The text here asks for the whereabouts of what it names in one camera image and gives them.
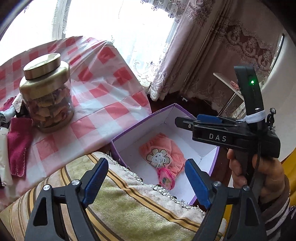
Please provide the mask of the person's right forearm sleeve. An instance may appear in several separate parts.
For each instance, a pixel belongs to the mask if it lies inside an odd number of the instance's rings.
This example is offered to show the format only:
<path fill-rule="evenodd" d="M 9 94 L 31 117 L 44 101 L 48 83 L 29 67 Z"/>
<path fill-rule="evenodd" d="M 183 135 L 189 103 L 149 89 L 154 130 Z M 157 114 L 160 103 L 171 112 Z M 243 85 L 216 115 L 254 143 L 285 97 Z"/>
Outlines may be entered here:
<path fill-rule="evenodd" d="M 290 183 L 287 176 L 282 194 L 273 201 L 262 204 L 261 207 L 266 206 L 261 217 L 265 224 L 267 240 L 280 240 L 285 220 L 290 217 Z"/>

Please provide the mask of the person's right hand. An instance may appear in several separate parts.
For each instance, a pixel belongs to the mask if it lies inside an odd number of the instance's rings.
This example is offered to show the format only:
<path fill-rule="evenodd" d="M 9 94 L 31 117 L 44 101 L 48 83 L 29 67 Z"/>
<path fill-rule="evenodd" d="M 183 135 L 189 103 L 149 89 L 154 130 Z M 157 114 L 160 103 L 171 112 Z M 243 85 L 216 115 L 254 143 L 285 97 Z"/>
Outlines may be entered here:
<path fill-rule="evenodd" d="M 241 188 L 247 184 L 242 173 L 240 162 L 236 159 L 232 149 L 227 152 L 227 159 L 230 160 L 229 167 L 232 171 L 233 187 Z M 281 162 L 278 159 L 260 158 L 257 155 L 252 158 L 252 165 L 255 168 L 255 177 L 261 182 L 260 200 L 262 203 L 270 202 L 282 194 L 285 189 L 285 173 Z"/>

